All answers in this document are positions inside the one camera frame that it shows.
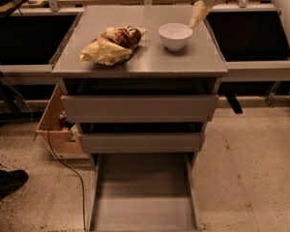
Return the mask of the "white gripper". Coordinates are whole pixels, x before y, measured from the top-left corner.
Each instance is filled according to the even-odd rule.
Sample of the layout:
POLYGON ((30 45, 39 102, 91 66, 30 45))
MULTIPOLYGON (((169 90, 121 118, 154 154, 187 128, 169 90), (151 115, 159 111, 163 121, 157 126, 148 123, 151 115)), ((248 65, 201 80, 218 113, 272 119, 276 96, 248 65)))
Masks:
POLYGON ((188 27, 192 29, 198 26, 211 11, 212 6, 218 4, 219 2, 220 0, 199 0, 195 2, 192 8, 191 19, 188 27))

